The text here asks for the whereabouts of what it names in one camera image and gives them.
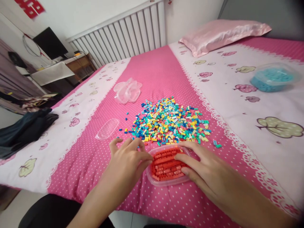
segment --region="wall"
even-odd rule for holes
[[[31,20],[13,0],[0,0],[3,13],[25,33],[36,36],[51,27],[61,42],[72,53],[67,38],[89,29],[147,0],[39,0],[46,12]],[[167,41],[172,43],[193,28],[218,17],[223,0],[165,0]]]
[[[216,20],[224,0],[172,0],[165,4],[167,44],[203,24]]]
[[[22,115],[14,114],[4,108],[0,108],[0,129],[8,127],[22,118]]]

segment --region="red paper cutting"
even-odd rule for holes
[[[15,2],[31,19],[34,19],[39,14],[45,11],[40,2],[38,2],[37,0],[15,0]]]

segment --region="radiator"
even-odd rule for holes
[[[69,39],[89,52],[95,67],[166,45],[164,0],[147,1]]]

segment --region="computer monitor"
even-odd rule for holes
[[[68,51],[50,27],[33,38],[33,40],[52,60],[59,56],[66,59],[64,54],[68,53]]]

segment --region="satin pillowcase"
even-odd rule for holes
[[[198,58],[242,38],[261,36],[270,30],[269,25],[257,21],[215,20],[182,37],[179,42]]]

